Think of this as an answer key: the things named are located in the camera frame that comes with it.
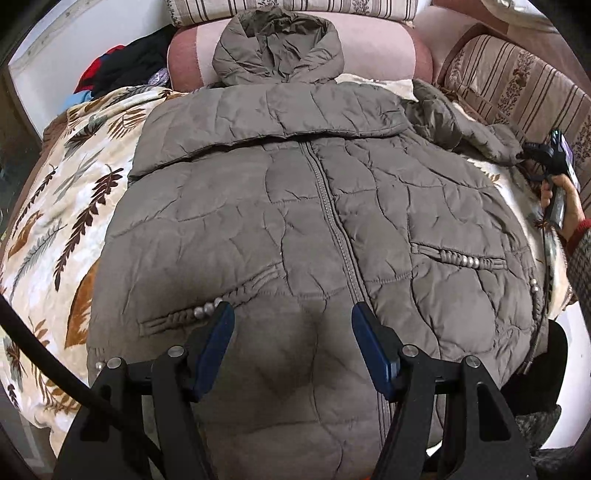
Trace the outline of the person's right hand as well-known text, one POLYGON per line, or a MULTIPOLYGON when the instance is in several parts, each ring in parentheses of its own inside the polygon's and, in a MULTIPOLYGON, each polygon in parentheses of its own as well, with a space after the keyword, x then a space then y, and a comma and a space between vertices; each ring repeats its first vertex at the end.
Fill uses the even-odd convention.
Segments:
POLYGON ((568 241, 579 223, 585 219, 579 194, 571 180, 564 174, 551 177, 551 181, 544 180, 541 187, 541 206, 546 210, 553 199, 553 187, 565 192, 565 210, 561 236, 568 241))

